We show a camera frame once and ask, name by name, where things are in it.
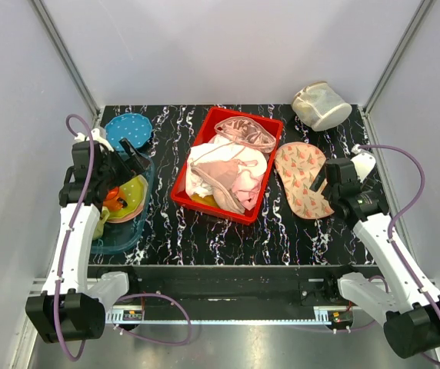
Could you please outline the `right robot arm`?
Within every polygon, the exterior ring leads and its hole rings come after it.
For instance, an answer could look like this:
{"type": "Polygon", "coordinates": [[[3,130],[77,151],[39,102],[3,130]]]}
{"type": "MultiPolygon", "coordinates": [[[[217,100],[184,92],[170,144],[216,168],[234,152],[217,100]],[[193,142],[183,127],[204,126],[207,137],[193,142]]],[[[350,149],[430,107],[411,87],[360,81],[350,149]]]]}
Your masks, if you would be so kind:
{"type": "Polygon", "coordinates": [[[379,325],[401,358],[440,347],[440,290],[425,276],[396,233],[385,201],[365,191],[362,181],[375,159],[366,153],[352,159],[328,159],[311,190],[320,191],[375,259],[388,290],[352,267],[341,268],[323,285],[330,304],[344,300],[359,306],[379,325]]]}

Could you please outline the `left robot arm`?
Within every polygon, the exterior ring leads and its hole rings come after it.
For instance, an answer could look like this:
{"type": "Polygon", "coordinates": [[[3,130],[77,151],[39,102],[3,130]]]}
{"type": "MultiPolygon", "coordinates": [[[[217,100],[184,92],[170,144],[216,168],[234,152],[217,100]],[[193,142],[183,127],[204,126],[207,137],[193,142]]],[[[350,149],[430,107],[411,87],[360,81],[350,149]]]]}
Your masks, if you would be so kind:
{"type": "Polygon", "coordinates": [[[148,167],[128,139],[119,144],[120,151],[86,139],[72,146],[73,164],[58,194],[60,229],[54,260],[41,293],[25,304],[25,313],[46,343],[97,339],[113,304],[118,299],[132,304],[139,297],[140,286],[122,271],[103,274],[93,286],[87,281],[92,237],[105,197],[148,167]]]}

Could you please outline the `white mesh laundry bag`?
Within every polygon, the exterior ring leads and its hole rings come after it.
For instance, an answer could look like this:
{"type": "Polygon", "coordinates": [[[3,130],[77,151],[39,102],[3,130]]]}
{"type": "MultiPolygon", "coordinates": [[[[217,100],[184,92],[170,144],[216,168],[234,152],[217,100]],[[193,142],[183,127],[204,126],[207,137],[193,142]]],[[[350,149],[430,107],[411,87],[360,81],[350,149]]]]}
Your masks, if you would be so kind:
{"type": "Polygon", "coordinates": [[[293,98],[292,110],[313,131],[326,131],[342,124],[352,106],[325,81],[305,86],[293,98]]]}

